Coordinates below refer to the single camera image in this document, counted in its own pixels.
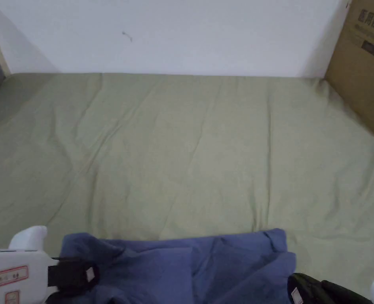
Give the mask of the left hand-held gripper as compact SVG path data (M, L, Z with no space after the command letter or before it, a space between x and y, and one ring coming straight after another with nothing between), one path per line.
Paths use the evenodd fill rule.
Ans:
M51 258L44 251L46 226L15 234L0 249L0 304L65 304L100 281L97 263L82 258ZM59 290L48 285L49 268L59 263Z

